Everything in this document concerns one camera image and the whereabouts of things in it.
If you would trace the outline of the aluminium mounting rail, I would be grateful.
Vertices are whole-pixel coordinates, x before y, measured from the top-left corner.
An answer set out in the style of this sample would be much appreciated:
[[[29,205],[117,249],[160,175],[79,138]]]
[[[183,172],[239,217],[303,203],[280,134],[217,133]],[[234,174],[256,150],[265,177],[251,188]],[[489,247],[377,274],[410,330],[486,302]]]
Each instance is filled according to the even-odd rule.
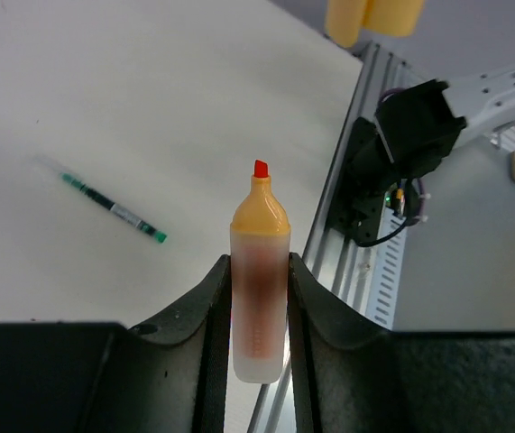
[[[302,257],[326,289],[364,317],[390,329],[405,237],[400,235],[371,249],[356,246],[352,234],[360,214],[345,191],[342,173],[348,166],[351,145],[360,142],[352,136],[354,122],[358,117],[371,119],[385,91],[407,86],[409,69],[404,60],[374,41],[368,42],[356,56],[362,69]]]

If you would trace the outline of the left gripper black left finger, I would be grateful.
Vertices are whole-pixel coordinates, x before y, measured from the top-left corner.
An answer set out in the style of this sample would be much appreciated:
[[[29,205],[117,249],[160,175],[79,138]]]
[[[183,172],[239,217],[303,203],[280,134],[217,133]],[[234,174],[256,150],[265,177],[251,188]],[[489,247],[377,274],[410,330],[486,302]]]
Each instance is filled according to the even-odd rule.
[[[133,326],[0,323],[0,432],[220,432],[231,272],[220,257]]]

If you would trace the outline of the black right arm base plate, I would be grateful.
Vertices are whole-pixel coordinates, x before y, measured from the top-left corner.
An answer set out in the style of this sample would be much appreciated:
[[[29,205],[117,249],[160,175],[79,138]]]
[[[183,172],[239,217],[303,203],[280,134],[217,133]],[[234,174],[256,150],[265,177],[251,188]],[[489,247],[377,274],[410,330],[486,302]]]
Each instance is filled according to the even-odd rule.
[[[382,238],[385,193],[399,179],[376,126],[357,118],[346,141],[328,225],[358,246],[376,244]]]

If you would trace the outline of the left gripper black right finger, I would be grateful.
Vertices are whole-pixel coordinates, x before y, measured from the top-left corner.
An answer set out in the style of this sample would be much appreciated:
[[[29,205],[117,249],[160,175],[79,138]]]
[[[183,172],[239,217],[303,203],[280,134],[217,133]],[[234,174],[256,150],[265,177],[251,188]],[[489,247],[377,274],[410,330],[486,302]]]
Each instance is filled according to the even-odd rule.
[[[397,332],[289,257],[300,432],[515,432],[515,332]]]

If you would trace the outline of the orange highlighter cap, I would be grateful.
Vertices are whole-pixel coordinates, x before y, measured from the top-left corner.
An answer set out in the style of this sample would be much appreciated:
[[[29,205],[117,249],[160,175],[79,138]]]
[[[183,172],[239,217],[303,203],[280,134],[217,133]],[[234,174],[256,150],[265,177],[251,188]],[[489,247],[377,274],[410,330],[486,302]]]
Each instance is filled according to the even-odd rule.
[[[351,48],[363,29],[394,38],[408,37],[424,4],[424,0],[329,0],[325,35],[342,48]]]

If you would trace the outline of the orange highlighter pen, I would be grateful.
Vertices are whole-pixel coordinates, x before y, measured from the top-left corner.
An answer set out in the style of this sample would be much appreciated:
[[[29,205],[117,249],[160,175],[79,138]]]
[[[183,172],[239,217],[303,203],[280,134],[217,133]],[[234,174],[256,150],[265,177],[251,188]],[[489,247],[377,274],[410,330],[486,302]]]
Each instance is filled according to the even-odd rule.
[[[254,163],[251,187],[230,224],[232,351],[242,382],[269,384],[283,368],[291,227],[273,195],[268,164]]]

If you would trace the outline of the green gel pen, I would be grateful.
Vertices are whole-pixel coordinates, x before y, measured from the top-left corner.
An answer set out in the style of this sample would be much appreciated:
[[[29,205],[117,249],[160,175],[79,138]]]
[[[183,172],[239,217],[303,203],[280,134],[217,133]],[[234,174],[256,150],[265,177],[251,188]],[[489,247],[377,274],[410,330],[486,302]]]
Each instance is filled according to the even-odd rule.
[[[166,241],[167,235],[163,231],[153,226],[151,223],[144,220],[140,216],[137,216],[127,207],[120,205],[118,202],[112,200],[105,194],[88,185],[83,179],[79,177],[79,175],[71,171],[69,168],[44,156],[36,156],[35,160],[47,169],[55,172],[59,179],[66,185],[78,191],[84,197],[90,199],[92,202],[105,209],[108,213],[123,220],[136,231],[148,236],[158,244],[163,244]]]

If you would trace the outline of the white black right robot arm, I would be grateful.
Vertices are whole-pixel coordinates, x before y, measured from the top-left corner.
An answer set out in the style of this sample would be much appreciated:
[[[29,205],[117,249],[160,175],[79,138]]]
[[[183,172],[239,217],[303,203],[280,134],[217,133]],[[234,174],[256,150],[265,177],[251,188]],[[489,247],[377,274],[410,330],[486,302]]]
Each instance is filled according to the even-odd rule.
[[[456,146],[512,123],[515,66],[404,89],[380,103],[372,119],[354,121],[346,190],[355,200],[378,197],[435,170]]]

